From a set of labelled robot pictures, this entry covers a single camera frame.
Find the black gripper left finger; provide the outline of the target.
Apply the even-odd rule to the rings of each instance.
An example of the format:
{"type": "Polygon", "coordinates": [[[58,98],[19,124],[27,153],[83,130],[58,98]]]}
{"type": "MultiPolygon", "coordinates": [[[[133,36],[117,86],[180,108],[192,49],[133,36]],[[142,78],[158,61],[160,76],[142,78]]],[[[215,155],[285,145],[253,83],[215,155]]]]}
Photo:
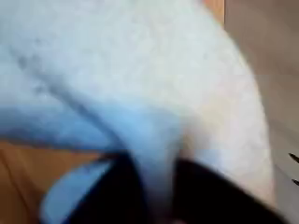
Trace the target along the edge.
{"type": "Polygon", "coordinates": [[[64,224],[149,224],[143,186],[128,155],[113,161],[64,224]]]}

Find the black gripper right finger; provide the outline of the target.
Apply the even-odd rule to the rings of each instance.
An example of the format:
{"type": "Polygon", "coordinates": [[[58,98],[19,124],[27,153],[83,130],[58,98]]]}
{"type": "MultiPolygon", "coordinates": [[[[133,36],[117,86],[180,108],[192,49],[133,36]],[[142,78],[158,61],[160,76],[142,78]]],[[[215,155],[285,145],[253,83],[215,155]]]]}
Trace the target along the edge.
{"type": "Polygon", "coordinates": [[[176,166],[173,217],[184,224],[287,224],[232,182],[187,160],[176,166]]]}

